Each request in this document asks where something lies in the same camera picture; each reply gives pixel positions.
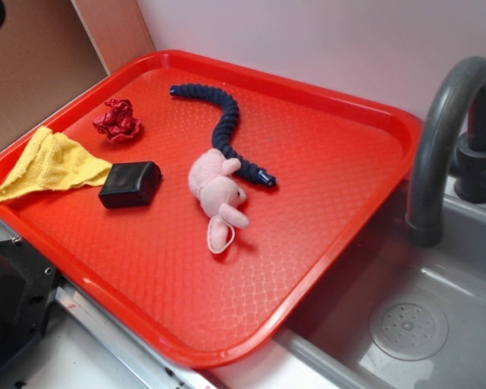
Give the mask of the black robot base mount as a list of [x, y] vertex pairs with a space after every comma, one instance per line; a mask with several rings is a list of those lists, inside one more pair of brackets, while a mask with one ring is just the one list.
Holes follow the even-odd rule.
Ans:
[[29, 242], [0, 242], [0, 375], [43, 339], [60, 278]]

